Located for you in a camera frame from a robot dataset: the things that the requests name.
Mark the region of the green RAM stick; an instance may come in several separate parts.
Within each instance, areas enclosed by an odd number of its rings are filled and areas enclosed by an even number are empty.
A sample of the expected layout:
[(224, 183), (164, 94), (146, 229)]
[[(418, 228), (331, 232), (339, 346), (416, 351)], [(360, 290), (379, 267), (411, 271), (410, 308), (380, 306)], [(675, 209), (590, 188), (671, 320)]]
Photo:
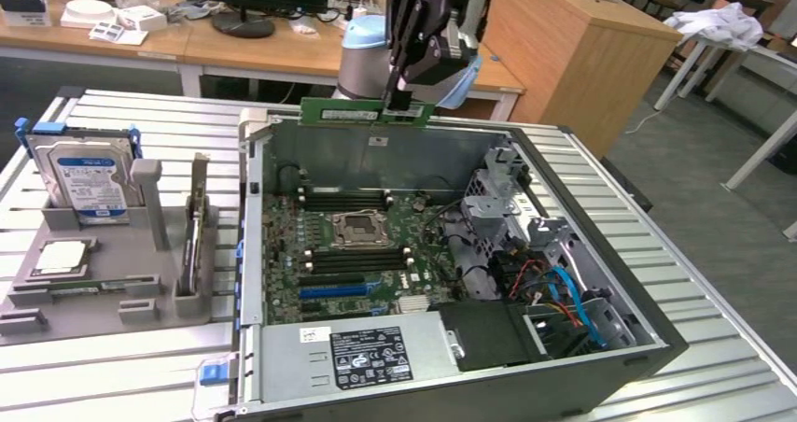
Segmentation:
[(126, 280), (73, 281), (49, 285), (49, 292), (54, 296), (82, 296), (123, 292)]
[(426, 127), (435, 105), (412, 102), (407, 110), (391, 110), (380, 100), (304, 97), (300, 119), (306, 125), (403, 125)]

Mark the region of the wooden desk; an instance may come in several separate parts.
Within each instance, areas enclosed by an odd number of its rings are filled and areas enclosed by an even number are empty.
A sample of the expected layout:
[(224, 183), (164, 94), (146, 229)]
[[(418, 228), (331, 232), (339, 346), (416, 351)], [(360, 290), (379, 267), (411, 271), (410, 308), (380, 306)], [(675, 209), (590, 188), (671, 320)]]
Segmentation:
[(50, 26), (10, 26), (0, 11), (0, 57), (171, 72), (188, 97), (200, 96), (204, 76), (336, 84), (343, 31), (332, 25), (319, 23), (319, 35), (310, 37), (280, 20), (272, 36), (244, 39), (220, 33), (207, 20), (184, 21), (130, 46), (90, 39), (86, 28), (62, 27), (67, 2), (49, 0)]

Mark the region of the metal disk bay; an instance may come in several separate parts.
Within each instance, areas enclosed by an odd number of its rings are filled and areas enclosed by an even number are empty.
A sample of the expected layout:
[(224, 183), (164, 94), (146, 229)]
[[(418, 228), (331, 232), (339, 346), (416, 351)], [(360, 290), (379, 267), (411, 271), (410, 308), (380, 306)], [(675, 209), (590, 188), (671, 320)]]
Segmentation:
[(528, 243), (528, 224), (540, 212), (519, 183), (526, 163), (514, 148), (492, 148), (484, 167), (475, 170), (466, 196), (447, 213), (444, 230), (466, 296), (499, 300), (506, 279), (496, 271), (500, 258)]

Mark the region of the metal CPU socket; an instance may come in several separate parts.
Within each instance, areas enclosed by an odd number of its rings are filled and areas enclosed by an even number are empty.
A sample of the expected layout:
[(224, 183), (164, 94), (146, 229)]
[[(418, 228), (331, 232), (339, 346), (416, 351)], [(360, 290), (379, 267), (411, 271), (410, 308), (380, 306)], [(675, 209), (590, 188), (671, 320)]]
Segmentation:
[(332, 246), (342, 249), (387, 246), (387, 216), (376, 210), (332, 214)]

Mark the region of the white paper sheets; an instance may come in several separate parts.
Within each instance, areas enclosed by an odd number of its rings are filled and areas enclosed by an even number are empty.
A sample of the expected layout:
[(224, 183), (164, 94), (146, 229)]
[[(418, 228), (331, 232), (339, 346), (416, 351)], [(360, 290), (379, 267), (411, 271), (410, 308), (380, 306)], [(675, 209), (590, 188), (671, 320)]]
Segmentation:
[(89, 32), (90, 40), (130, 46), (140, 46), (147, 36), (147, 31), (130, 30), (110, 22), (99, 22)]

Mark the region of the white cloth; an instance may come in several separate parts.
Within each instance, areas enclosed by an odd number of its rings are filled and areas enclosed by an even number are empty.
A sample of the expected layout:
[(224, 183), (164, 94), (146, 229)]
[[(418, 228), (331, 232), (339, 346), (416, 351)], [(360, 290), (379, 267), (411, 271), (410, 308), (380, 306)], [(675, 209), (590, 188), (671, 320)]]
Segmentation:
[(676, 11), (664, 24), (682, 35), (682, 43), (699, 38), (736, 51), (754, 49), (764, 35), (760, 21), (748, 15), (740, 3), (696, 12)]

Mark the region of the green motherboard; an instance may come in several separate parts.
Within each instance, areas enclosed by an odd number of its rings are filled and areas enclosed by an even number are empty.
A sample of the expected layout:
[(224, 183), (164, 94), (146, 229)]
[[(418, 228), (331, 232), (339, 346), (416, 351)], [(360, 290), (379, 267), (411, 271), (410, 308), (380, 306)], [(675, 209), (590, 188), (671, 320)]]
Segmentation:
[[(384, 190), (394, 205), (386, 211), (390, 244), (342, 249), (332, 246), (332, 214), (311, 212), (298, 201), (295, 191), (270, 194), (263, 200), (263, 287), (264, 316), (268, 324), (283, 325), (359, 317), (380, 317), (426, 311), (438, 304), (466, 297), (462, 277), (444, 230), (447, 205), (458, 195), (448, 187), (423, 186), (416, 190)], [(300, 276), (319, 275), (304, 270), (311, 251), (408, 248), (415, 263), (406, 270), (358, 273), (366, 277), (370, 294), (363, 297), (300, 300)]]

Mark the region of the black expansion slot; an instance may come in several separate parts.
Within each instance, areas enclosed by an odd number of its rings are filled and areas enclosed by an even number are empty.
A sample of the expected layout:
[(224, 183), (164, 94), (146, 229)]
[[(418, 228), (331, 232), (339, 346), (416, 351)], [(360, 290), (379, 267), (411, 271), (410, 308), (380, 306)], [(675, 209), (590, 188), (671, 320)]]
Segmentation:
[(298, 279), (300, 287), (340, 286), (364, 283), (366, 277), (358, 273), (307, 275), (300, 276)]

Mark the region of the graphics card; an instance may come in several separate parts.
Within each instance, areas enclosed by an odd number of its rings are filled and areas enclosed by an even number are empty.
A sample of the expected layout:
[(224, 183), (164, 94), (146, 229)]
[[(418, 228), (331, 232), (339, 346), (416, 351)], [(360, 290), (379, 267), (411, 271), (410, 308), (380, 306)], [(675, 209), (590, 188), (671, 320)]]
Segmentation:
[(208, 164), (210, 156), (198, 152), (191, 164), (191, 190), (186, 202), (186, 243), (180, 258), (180, 277), (176, 283), (179, 297), (196, 295), (200, 287), (203, 233), (210, 215)]

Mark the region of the blue expansion slot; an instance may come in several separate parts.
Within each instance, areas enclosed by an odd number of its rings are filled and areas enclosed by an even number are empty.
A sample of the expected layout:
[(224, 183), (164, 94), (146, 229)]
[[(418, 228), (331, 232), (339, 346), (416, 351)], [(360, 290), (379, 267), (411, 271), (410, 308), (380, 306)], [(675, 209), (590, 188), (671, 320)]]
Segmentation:
[(332, 299), (346, 297), (363, 297), (370, 294), (370, 287), (366, 284), (303, 288), (299, 291), (300, 300)]

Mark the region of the open grey PC case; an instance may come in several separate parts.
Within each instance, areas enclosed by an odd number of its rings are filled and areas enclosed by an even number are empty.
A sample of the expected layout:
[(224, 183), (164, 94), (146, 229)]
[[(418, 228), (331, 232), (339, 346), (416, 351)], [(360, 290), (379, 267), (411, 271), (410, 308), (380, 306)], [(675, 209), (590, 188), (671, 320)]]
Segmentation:
[[(584, 148), (564, 130), (430, 119), (403, 125), (306, 125), (300, 108), (240, 114), (243, 221), (238, 366), (215, 422), (567, 422), (651, 377), (687, 343), (644, 280), (680, 279), (675, 260)], [(548, 360), (462, 372), (415, 389), (342, 399), (260, 398), (264, 316), (262, 210), (267, 195), (448, 187), (454, 210), (492, 148), (526, 163), (519, 183), (540, 214), (528, 243), (500, 258), (499, 300), (518, 305)]]

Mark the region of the hard disk in blue caddy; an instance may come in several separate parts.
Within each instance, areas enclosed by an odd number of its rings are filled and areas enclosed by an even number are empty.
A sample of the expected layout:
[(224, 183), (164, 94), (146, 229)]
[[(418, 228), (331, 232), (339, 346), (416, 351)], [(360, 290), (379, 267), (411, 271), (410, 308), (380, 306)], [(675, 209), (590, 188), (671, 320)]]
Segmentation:
[(143, 205), (131, 179), (134, 161), (143, 156), (139, 129), (21, 118), (15, 136), (35, 161), (53, 206), (74, 210), (85, 226), (127, 224), (128, 210)]

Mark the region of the white labelled box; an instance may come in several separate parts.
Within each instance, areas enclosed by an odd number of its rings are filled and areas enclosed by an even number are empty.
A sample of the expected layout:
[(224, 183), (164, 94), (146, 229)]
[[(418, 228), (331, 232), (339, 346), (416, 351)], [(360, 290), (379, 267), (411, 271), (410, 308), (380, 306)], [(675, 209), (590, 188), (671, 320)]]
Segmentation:
[(51, 26), (49, 6), (43, 0), (0, 0), (0, 10), (7, 26)]

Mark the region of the silver CPU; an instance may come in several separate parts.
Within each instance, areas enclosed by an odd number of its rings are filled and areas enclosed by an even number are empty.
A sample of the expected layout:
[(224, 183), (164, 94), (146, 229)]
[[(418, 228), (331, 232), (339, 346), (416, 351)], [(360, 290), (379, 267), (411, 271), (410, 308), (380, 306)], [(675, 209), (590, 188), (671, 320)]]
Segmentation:
[(34, 271), (38, 274), (71, 273), (83, 263), (87, 246), (83, 241), (47, 242)]

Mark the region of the grey parts rack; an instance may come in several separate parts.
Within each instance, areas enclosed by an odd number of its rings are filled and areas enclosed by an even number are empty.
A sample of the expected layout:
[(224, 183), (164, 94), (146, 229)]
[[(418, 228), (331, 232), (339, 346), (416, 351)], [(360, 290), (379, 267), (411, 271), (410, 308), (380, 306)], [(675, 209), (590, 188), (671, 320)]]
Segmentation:
[[(179, 297), (180, 258), (186, 243), (186, 202), (163, 204), (156, 193), (162, 164), (134, 162), (131, 179), (144, 204), (128, 210), (120, 225), (82, 225), (69, 208), (46, 205), (45, 221), (33, 239), (6, 298), (0, 302), (0, 346), (23, 345), (95, 335), (152, 331), (204, 324), (212, 316), (219, 208), (210, 199), (203, 233), (199, 292)], [(83, 241), (82, 265), (66, 274), (34, 271), (47, 242)], [(54, 296), (49, 285), (73, 281), (126, 280), (123, 292)]]

